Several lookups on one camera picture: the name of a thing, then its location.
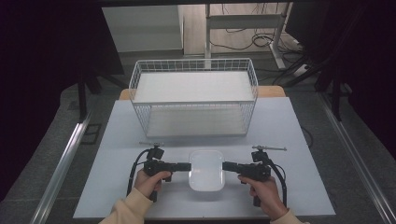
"hand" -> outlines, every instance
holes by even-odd
[[[288,209],[280,201],[275,179],[270,176],[265,181],[256,181],[239,175],[238,178],[250,185],[250,196],[259,196],[262,201],[260,207],[272,220],[277,220],[288,213]]]
[[[161,189],[161,180],[171,174],[170,172],[162,171],[154,176],[149,176],[143,170],[139,170],[134,187],[148,198],[152,191]]]

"cable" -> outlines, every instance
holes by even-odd
[[[283,72],[282,70],[269,70],[269,69],[265,69],[265,68],[254,68],[254,70],[264,71],[264,72]]]
[[[277,77],[277,76],[264,77],[264,78],[257,79],[257,81],[258,81],[258,82],[262,82],[262,81],[264,81],[264,80],[266,80],[266,79],[273,78],[273,77]]]
[[[278,81],[280,81],[283,77],[292,74],[292,72],[294,72],[295,70],[297,70],[299,68],[299,66],[301,66],[302,64],[304,64],[306,61],[308,60],[307,56],[303,56],[301,57],[299,60],[297,60],[295,63],[293,63],[288,70],[286,70],[285,72],[283,72],[279,77],[277,77],[274,81],[273,81],[273,85],[275,86]]]
[[[262,4],[262,14],[267,14],[267,3]]]
[[[275,12],[275,14],[277,14],[277,6],[279,6],[279,3],[276,3],[276,12]]]
[[[283,178],[282,174],[279,172],[276,165],[271,160],[268,160],[268,161],[270,163],[271,168],[274,170],[275,174],[277,175],[277,178],[280,181],[280,185],[282,186],[283,204],[285,204],[285,207],[288,207],[288,188],[286,186],[286,180]]]
[[[257,43],[256,43],[256,40],[258,40],[258,39],[267,40],[267,43],[265,43],[265,44],[263,44],[263,45],[257,44]],[[252,42],[256,47],[259,47],[259,48],[264,48],[264,47],[269,46],[269,45],[271,44],[272,41],[274,41],[274,39],[271,38],[271,37],[266,36],[264,33],[258,33],[258,34],[255,34],[253,37],[251,37],[251,42]]]
[[[146,163],[147,161],[142,161],[142,162],[139,162],[137,165],[140,165],[140,164],[144,164],[144,163]]]
[[[282,51],[282,52],[294,52],[294,53],[301,53],[301,54],[304,53],[302,50],[289,49],[286,46],[286,44],[285,44],[285,42],[283,41],[282,38],[279,38],[279,40],[280,40],[280,43],[282,43],[282,45],[283,45],[283,47],[282,46],[278,46],[280,48],[280,51]]]
[[[209,41],[211,45],[216,46],[216,47],[222,47],[222,48],[226,48],[226,49],[235,49],[235,50],[243,50],[243,49],[248,49],[250,48],[250,46],[253,45],[253,42],[251,42],[247,47],[241,48],[241,49],[237,49],[237,48],[232,48],[232,47],[228,47],[228,46],[224,46],[224,45],[218,45],[218,44],[214,44],[212,43],[212,41]]]
[[[295,63],[295,62],[297,62],[297,61],[291,61],[290,59],[288,59],[288,58],[286,58],[286,56],[285,55],[288,55],[288,54],[302,54],[302,53],[300,53],[300,52],[284,52],[283,54],[282,54],[282,59],[283,60],[285,60],[286,62],[288,62],[288,63]]]
[[[312,136],[312,133],[309,132],[303,125],[300,125],[300,127],[301,127],[301,129],[302,129],[303,131],[305,131],[306,133],[308,133],[309,138],[311,139],[311,141],[310,141],[311,143],[308,144],[308,147],[311,148],[311,147],[314,145],[314,136]]]
[[[253,12],[257,9],[257,14],[259,14],[259,4],[260,3],[257,3],[256,4],[256,6],[253,8],[253,10],[250,12],[250,14],[253,14]],[[222,12],[222,14],[223,15],[225,15],[225,11],[227,11],[227,14],[230,14],[230,12],[227,10],[227,8],[225,7],[225,4],[221,4],[221,12]],[[228,29],[225,29],[225,31],[227,32],[227,33],[238,33],[238,32],[241,32],[241,31],[244,31],[244,30],[246,30],[247,28],[244,28],[244,29],[238,29],[238,30],[232,30],[232,31],[229,31]]]
[[[283,179],[286,181],[286,173],[285,173],[285,170],[284,170],[280,165],[275,164],[275,166],[279,167],[279,168],[282,170],[282,172],[283,172]]]
[[[127,196],[128,196],[128,194],[131,192],[131,190],[132,190],[132,184],[133,184],[133,182],[134,182],[134,173],[136,172],[136,167],[137,167],[137,165],[138,165],[138,162],[139,162],[139,160],[140,160],[140,157],[142,157],[143,154],[145,154],[145,152],[149,152],[149,149],[143,150],[143,151],[139,154],[139,156],[137,156],[136,161],[134,162],[134,165],[132,166],[131,173],[129,174],[128,189],[127,189],[127,191],[126,191],[126,195],[127,195]]]

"beige sleeve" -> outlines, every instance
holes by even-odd
[[[289,210],[289,212],[283,216],[278,218],[275,221],[271,221],[271,224],[303,224],[292,212]]]
[[[100,223],[134,223],[143,224],[145,214],[152,205],[152,201],[146,198],[137,189],[133,188],[125,200],[118,200],[111,211],[111,214]]]

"white table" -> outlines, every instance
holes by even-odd
[[[147,146],[140,141],[164,142],[162,160],[189,161],[194,150],[215,149],[226,161],[251,163],[252,146],[286,147],[268,151],[272,161],[285,169],[288,207],[297,216],[335,215],[304,135],[288,97],[259,98],[245,137],[146,139],[131,102],[117,101],[105,135],[82,192],[74,218],[106,217],[114,202],[125,197],[128,177],[137,155]],[[189,186],[188,172],[174,173],[163,183],[147,219],[258,218],[265,217],[252,205],[248,186],[237,174],[226,172],[225,186],[216,192],[198,192]]]

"white wire basket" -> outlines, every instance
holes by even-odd
[[[146,137],[246,135],[257,100],[250,59],[138,61],[129,93]]]

